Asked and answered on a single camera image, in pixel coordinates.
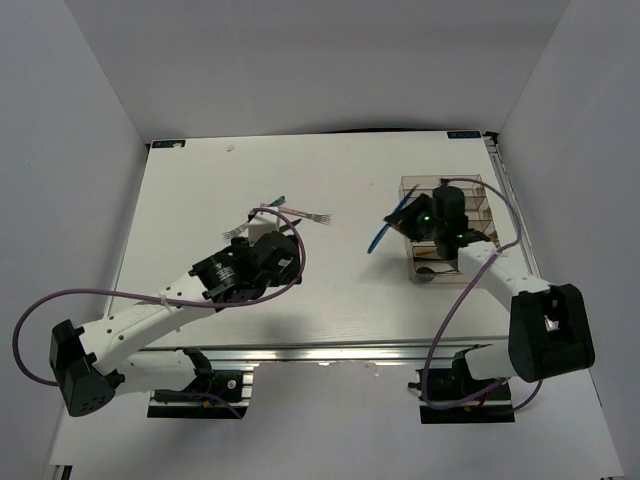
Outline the blue knife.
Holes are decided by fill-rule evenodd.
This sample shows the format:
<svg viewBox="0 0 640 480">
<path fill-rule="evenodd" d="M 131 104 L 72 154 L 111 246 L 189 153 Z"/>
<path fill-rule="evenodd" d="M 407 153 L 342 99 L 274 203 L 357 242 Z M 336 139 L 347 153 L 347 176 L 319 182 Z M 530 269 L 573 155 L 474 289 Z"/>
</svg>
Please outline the blue knife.
<svg viewBox="0 0 640 480">
<path fill-rule="evenodd" d="M 400 210 L 402 210 L 404 207 L 407 206 L 411 195 L 416 191 L 416 189 L 418 187 L 419 187 L 419 185 L 416 184 L 404 194 L 404 196 L 402 197 L 402 199 L 400 200 L 398 205 L 392 211 L 393 214 L 398 213 Z M 386 235 L 386 233 L 388 232 L 389 229 L 390 229 L 390 224 L 387 221 L 384 221 L 383 226 L 376 233 L 376 235 L 374 236 L 374 238 L 372 239 L 371 243 L 369 244 L 369 246 L 367 248 L 367 253 L 368 254 L 371 254 L 376 249 L 376 247 L 381 242 L 381 240 Z"/>
</svg>

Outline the black spoon short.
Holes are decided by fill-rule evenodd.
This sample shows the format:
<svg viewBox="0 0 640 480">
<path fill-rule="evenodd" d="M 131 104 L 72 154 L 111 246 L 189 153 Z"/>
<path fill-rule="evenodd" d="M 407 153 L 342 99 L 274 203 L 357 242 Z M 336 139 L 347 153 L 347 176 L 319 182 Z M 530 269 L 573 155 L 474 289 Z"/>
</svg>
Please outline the black spoon short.
<svg viewBox="0 0 640 480">
<path fill-rule="evenodd" d="M 430 267 L 419 267 L 415 271 L 415 280 L 418 284 L 447 283 L 449 278 L 458 274 L 455 269 L 435 271 Z"/>
</svg>

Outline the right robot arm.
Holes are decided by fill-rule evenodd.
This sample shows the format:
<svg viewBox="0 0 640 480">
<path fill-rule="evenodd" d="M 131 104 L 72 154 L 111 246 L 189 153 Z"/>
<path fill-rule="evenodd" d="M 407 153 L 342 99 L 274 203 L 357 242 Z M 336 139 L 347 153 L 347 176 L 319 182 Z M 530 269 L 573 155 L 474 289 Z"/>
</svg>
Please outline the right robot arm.
<svg viewBox="0 0 640 480">
<path fill-rule="evenodd" d="M 508 338 L 469 350 L 451 374 L 453 390 L 472 399 L 489 379 L 528 383 L 591 368 L 596 360 L 583 296 L 528 273 L 472 228 L 463 191 L 451 184 L 422 194 L 385 218 L 412 242 L 431 241 L 438 257 L 480 286 L 509 313 Z"/>
</svg>

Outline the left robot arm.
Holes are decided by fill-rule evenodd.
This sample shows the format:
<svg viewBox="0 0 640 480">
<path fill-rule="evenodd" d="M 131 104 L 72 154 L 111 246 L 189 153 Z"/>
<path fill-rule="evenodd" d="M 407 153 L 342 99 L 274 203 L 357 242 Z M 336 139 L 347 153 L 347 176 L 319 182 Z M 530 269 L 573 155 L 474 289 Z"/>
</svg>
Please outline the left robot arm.
<svg viewBox="0 0 640 480">
<path fill-rule="evenodd" d="M 306 252 L 295 234 L 273 231 L 251 242 L 232 240 L 195 263 L 155 297 L 99 320 L 52 330 L 49 361 L 67 412 L 82 417 L 114 398 L 146 391 L 164 401 L 208 401 L 228 406 L 239 382 L 217 378 L 195 347 L 150 351 L 148 345 L 225 309 L 267 300 L 300 283 Z"/>
</svg>

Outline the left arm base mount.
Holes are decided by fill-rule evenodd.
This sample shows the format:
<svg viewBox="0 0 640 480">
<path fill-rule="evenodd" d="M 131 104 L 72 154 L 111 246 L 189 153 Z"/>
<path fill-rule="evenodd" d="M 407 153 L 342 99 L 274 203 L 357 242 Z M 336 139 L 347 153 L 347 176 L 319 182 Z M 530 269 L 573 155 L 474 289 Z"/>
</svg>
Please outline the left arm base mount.
<svg viewBox="0 0 640 480">
<path fill-rule="evenodd" d="M 247 413 L 255 366 L 218 360 L 197 348 L 144 351 L 153 374 L 151 419 L 240 420 Z"/>
</svg>

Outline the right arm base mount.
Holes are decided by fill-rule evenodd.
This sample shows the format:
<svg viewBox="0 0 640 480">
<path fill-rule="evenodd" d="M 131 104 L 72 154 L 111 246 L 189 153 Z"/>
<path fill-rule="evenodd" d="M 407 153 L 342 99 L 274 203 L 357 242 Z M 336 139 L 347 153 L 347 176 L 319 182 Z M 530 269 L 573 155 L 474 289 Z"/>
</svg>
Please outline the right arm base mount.
<svg viewBox="0 0 640 480">
<path fill-rule="evenodd" d="M 453 357 L 450 366 L 431 367 L 428 371 L 427 398 L 434 405 L 446 406 L 491 386 L 495 380 L 475 380 L 464 359 L 465 350 Z M 482 396 L 450 409 L 435 409 L 424 401 L 422 379 L 424 369 L 417 369 L 417 380 L 408 383 L 408 389 L 418 394 L 420 420 L 425 425 L 463 425 L 513 423 L 515 413 L 511 390 L 503 383 Z"/>
</svg>

